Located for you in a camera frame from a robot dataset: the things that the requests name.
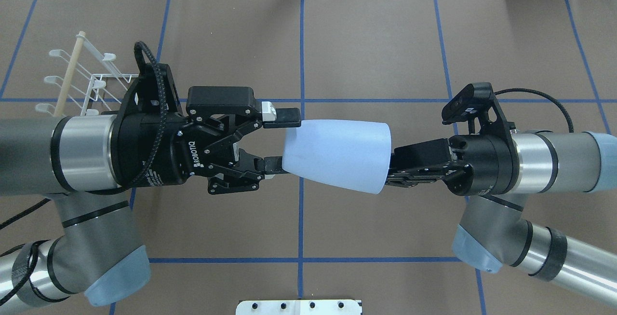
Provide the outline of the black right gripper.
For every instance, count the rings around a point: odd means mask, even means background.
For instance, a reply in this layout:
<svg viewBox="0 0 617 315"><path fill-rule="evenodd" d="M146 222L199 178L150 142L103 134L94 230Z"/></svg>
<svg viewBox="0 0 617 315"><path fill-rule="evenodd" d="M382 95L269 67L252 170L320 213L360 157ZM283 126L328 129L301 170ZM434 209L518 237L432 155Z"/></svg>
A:
<svg viewBox="0 0 617 315"><path fill-rule="evenodd" d="M456 135L408 144L390 155L385 184L411 188L434 183L453 170L454 157L460 175L450 175L446 185L459 196L504 194L513 175L513 161L506 141L492 135Z"/></svg>

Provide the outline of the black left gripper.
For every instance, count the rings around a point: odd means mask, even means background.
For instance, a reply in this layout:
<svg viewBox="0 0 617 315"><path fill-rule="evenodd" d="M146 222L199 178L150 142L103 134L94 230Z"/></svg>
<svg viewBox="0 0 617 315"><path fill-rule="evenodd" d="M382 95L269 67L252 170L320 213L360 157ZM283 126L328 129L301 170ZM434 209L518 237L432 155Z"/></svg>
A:
<svg viewBox="0 0 617 315"><path fill-rule="evenodd" d="M258 102L249 87L193 86L187 113L167 112L164 120L160 113L115 113L111 164L119 188L181 185L200 176L208 179L209 194L230 194L288 174L280 155L261 158L235 144L251 132L251 120L266 129L300 127L298 108Z"/></svg>

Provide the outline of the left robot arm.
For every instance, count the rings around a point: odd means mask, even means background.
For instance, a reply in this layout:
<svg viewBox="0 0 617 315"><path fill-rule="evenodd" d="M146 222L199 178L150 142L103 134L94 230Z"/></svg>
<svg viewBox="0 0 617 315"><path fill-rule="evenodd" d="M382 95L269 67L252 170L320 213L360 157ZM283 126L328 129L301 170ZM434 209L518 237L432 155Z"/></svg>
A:
<svg viewBox="0 0 617 315"><path fill-rule="evenodd" d="M1 194L41 194L64 234L1 256L1 313L17 315L83 293L123 300L150 280L147 249L124 192L208 178L212 194L255 191L282 174L280 157L236 150L244 135L299 126L299 110L256 106L251 88L195 87L181 113L174 88L130 88L115 113L1 121Z"/></svg>

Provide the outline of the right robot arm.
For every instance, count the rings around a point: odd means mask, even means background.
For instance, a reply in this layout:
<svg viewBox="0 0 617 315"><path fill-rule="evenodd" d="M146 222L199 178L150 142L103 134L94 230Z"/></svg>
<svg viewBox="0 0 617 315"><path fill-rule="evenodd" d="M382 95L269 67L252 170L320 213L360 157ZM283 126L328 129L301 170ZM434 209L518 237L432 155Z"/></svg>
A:
<svg viewBox="0 0 617 315"><path fill-rule="evenodd" d="M467 198L452 243L459 260L486 273L509 266L615 308L616 254L524 214L540 199L572 205L575 199L615 191L615 136L456 135L394 150L387 185L434 182Z"/></svg>

